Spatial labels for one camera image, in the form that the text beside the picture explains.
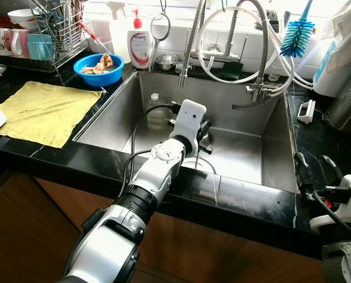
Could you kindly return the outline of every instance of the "dish soap bottle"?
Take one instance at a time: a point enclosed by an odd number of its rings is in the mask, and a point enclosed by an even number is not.
[[[112,46],[116,55],[122,56],[124,63],[130,62],[127,45],[122,38],[127,38],[128,20],[124,7],[126,4],[123,1],[109,1],[107,6],[112,11],[113,21],[110,22],[110,35],[112,39]]]
[[[128,30],[127,44],[132,65],[139,69],[149,66],[149,58],[153,52],[153,37],[147,26],[143,26],[138,17],[139,10],[135,9],[136,19],[133,21],[133,29]]]
[[[153,106],[157,106],[160,104],[164,104],[163,100],[159,99],[158,93],[153,93],[150,96],[150,101],[146,105],[146,110],[152,108]],[[168,113],[168,109],[165,107],[157,108],[152,110],[147,114],[147,126],[149,130],[153,131],[162,131],[166,127],[166,116]]]

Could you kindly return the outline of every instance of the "sink basin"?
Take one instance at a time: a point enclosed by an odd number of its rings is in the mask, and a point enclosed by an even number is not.
[[[260,108],[233,110],[233,104],[251,103],[245,85],[188,78],[186,87],[179,88],[178,76],[138,71],[120,86],[74,140],[130,153],[132,131],[152,93],[159,93],[166,103],[181,103],[188,98],[205,105],[212,121],[214,151],[211,155],[200,152],[198,170],[297,191],[287,101],[284,97],[272,98]],[[135,151],[151,149],[171,131],[171,126],[160,132],[150,131],[144,120],[136,133]],[[185,160],[183,165],[195,167],[196,158]]]

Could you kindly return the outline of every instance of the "blue brush bristles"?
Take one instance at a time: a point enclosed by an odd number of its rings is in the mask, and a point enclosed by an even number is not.
[[[283,40],[283,46],[280,48],[280,55],[293,56],[294,58],[298,56],[301,58],[309,43],[313,28],[314,24],[307,22],[305,18],[290,22],[286,37]]]

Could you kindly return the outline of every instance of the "faucet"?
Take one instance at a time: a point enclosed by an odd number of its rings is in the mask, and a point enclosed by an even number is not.
[[[266,98],[267,96],[267,89],[263,88],[263,81],[264,81],[264,69],[265,69],[265,64],[267,62],[267,54],[268,54],[268,26],[267,26],[267,15],[265,11],[263,10],[263,7],[260,5],[258,0],[239,0],[237,3],[237,6],[241,6],[243,2],[245,1],[250,1],[252,2],[255,7],[258,9],[261,21],[262,21],[262,28],[263,28],[263,50],[262,50],[262,58],[261,58],[261,63],[259,67],[259,72],[258,72],[258,77],[255,80],[253,88],[246,87],[246,92],[250,93],[251,100],[252,101],[262,101],[263,99]],[[186,85],[186,80],[187,80],[187,66],[189,59],[192,55],[192,57],[196,54],[195,51],[192,51],[192,45],[195,40],[195,34],[196,30],[198,29],[199,26],[199,21],[202,13],[202,9],[205,9],[205,6],[203,4],[205,3],[205,0],[200,0],[198,7],[196,9],[196,14],[195,14],[195,19],[193,21],[193,26],[191,29],[190,37],[188,39],[188,42],[186,44],[186,50],[185,50],[185,59],[183,61],[183,66],[182,66],[182,71],[179,75],[179,84],[178,86],[184,87]],[[235,23],[237,21],[237,15],[238,11],[233,12],[233,17],[231,20],[230,24],[230,30],[228,34],[228,40],[225,46],[225,51],[224,52],[218,52],[218,51],[209,51],[208,56],[211,57],[213,56],[215,61],[221,60],[222,62],[232,62],[232,61],[240,61],[240,57],[234,54],[231,54],[231,48],[233,45],[233,35],[234,35],[234,29],[235,29]]]

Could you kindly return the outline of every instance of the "clear bottle in sink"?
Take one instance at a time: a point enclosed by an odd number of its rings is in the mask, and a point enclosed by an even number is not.
[[[150,101],[146,105],[146,110],[164,103],[163,100],[159,99],[158,93],[153,93],[150,96]],[[149,112],[147,114],[147,126],[149,130],[163,131],[166,127],[167,113],[168,109],[165,107],[157,108]]]

